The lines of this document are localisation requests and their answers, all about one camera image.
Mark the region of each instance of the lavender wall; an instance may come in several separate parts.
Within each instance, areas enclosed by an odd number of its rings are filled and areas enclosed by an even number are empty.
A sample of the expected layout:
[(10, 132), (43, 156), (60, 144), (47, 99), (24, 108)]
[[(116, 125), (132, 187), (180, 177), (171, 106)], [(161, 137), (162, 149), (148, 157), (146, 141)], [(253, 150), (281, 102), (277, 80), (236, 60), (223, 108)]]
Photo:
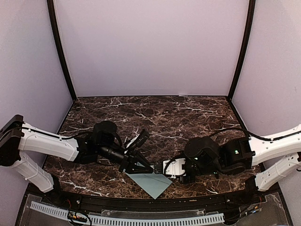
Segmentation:
[[(5, 0), (0, 7), (0, 128), (15, 114), (57, 132), (71, 106), (45, 0)], [(30, 153), (41, 165), (44, 155)], [(27, 187), (13, 170), (0, 167), (0, 225), (15, 225)]]
[[(267, 135), (301, 121), (301, 2), (257, 1), (234, 104), (249, 130)], [(300, 225), (300, 173), (280, 181), (294, 225)]]
[(78, 96), (227, 95), (248, 0), (57, 0)]

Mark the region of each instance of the light blue cloth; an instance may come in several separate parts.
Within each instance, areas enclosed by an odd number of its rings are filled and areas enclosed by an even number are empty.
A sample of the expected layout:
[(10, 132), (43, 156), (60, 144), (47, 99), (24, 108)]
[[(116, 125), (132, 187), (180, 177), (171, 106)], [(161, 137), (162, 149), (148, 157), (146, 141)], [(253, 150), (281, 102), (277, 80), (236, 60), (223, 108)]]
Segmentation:
[(157, 199), (172, 183), (163, 174), (127, 174), (153, 199)]

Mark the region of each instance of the white vein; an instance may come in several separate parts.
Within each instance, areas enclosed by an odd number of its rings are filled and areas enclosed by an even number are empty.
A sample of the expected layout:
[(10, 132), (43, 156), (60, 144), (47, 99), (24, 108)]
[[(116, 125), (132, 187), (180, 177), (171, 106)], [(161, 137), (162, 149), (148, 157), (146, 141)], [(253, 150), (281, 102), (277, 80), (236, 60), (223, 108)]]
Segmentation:
[(208, 191), (208, 192), (211, 192), (211, 193), (213, 193), (213, 194), (218, 194), (216, 191), (210, 191), (209, 189), (207, 189), (206, 188), (206, 190)]
[(186, 138), (183, 138), (183, 134), (181, 133), (179, 136), (174, 136), (174, 137), (171, 137), (171, 136), (163, 136), (161, 134), (157, 134), (157, 133), (150, 133), (151, 135), (155, 135), (155, 136), (158, 136), (158, 137), (164, 137), (164, 138), (169, 138), (169, 139), (177, 139), (177, 138), (181, 138), (181, 139), (184, 139), (184, 140), (188, 140)]
[(210, 110), (204, 110), (202, 108), (192, 108), (192, 107), (177, 107), (177, 109), (189, 109), (192, 111), (202, 111), (202, 112), (211, 112), (211, 113), (216, 113), (217, 111), (210, 111)]
[(239, 124), (231, 124), (231, 123), (225, 123), (225, 122), (223, 122), (223, 124), (230, 125), (230, 126), (239, 126)]
[(233, 128), (233, 127), (236, 127), (238, 125), (234, 125), (234, 126), (230, 126), (230, 127), (222, 127), (221, 129), (216, 129), (216, 130), (223, 130), (223, 129), (228, 129), (228, 128)]
[(133, 132), (135, 133), (135, 136), (138, 136), (138, 130), (139, 130), (139, 126), (137, 127), (137, 130)]
[(93, 126), (92, 127), (88, 127), (88, 128), (83, 128), (83, 129), (81, 129), (81, 128), (76, 128), (76, 127), (73, 127), (73, 126), (69, 126), (70, 128), (72, 128), (72, 129), (76, 129), (76, 130), (87, 130), (87, 129), (93, 129)]
[(213, 117), (219, 117), (219, 118), (222, 118), (223, 116), (222, 115), (215, 115), (215, 114), (204, 114), (204, 116), (213, 116)]
[(85, 191), (87, 191), (87, 192), (92, 192), (92, 193), (98, 194), (98, 195), (100, 195), (100, 196), (106, 196), (106, 197), (107, 197), (108, 194), (109, 194), (109, 193), (107, 193), (107, 194), (102, 194), (102, 193), (100, 193), (100, 192), (95, 192), (95, 191), (92, 191), (92, 190), (90, 190), (90, 189), (87, 189), (87, 187), (78, 186), (78, 185), (76, 185), (76, 184), (73, 183), (73, 182), (67, 182), (67, 181), (62, 181), (62, 182), (65, 183), (65, 184), (73, 185), (73, 186), (74, 186), (74, 189), (75, 189), (75, 188), (83, 189), (83, 190), (85, 190)]
[(105, 106), (105, 107), (101, 107), (99, 109), (104, 109), (104, 108), (108, 108), (108, 107), (119, 107), (121, 105), (132, 105), (133, 103), (120, 103), (120, 104), (117, 104), (117, 105), (108, 105), (108, 106)]
[(154, 123), (154, 121), (153, 120), (151, 120), (149, 117), (146, 117), (144, 114), (142, 114), (142, 113), (138, 113), (138, 112), (136, 112), (136, 114), (137, 115), (140, 115), (140, 116), (142, 116), (143, 117), (143, 119), (147, 119), (147, 120), (149, 120), (150, 122), (152, 122), (152, 123)]

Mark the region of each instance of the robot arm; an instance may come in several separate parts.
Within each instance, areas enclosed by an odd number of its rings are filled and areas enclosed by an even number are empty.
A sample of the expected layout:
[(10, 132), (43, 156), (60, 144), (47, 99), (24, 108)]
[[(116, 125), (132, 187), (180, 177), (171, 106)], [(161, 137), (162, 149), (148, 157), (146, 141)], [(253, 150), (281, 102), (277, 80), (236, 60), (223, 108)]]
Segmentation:
[(117, 135), (117, 126), (111, 121), (96, 124), (85, 138), (64, 137), (33, 127), (23, 122), (21, 115), (16, 115), (0, 130), (0, 166), (15, 169), (44, 193), (55, 187), (60, 190), (58, 179), (45, 172), (24, 151), (49, 154), (81, 164), (97, 162), (100, 155), (118, 163), (120, 172), (152, 173), (148, 161), (135, 150), (148, 137), (143, 130), (125, 149)]
[(152, 167), (135, 148), (141, 147), (149, 134), (143, 130), (126, 148), (117, 135), (117, 126), (103, 121), (94, 126), (85, 138), (64, 137), (45, 132), (23, 122), (16, 115), (0, 130), (0, 166), (18, 171), (41, 191), (59, 188), (56, 177), (41, 169), (24, 151), (35, 151), (87, 164), (100, 155), (120, 165), (120, 172), (164, 174), (192, 183), (196, 175), (219, 173), (235, 175), (263, 161), (285, 155), (275, 165), (251, 178), (256, 190), (266, 191), (281, 178), (301, 166), (301, 125), (264, 137), (233, 139), (219, 146), (210, 137), (196, 137), (188, 141), (182, 154), (170, 161), (157, 162)]
[(264, 138), (266, 140), (244, 137), (219, 146), (210, 137), (196, 137), (188, 141), (181, 157), (172, 162), (157, 163), (155, 166), (159, 167), (155, 167), (155, 172), (191, 183), (196, 175), (236, 175), (266, 160), (284, 156), (247, 181), (252, 184), (253, 190), (267, 191), (301, 166), (301, 124)]

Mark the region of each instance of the dark brown marble surface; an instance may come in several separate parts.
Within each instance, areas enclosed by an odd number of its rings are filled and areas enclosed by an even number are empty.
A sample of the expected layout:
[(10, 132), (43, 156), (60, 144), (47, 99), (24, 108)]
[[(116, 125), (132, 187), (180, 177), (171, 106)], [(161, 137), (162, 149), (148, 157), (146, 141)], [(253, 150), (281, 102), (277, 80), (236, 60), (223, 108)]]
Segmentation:
[[(103, 120), (117, 124), (122, 140), (133, 138), (142, 129), (151, 134), (140, 152), (149, 160), (167, 160), (183, 150), (189, 138), (209, 135), (219, 129), (239, 127), (224, 97), (85, 97), (76, 100), (60, 134), (70, 136), (91, 130)], [(221, 145), (242, 137), (240, 131), (227, 131), (214, 137)], [(118, 166), (96, 163), (75, 164), (49, 156), (44, 169), (58, 176), (63, 190), (116, 198), (151, 197)], [(199, 176), (196, 183), (183, 185), (175, 181), (159, 198), (184, 198), (221, 194), (245, 187), (245, 180), (260, 168), (254, 167), (236, 176)]]

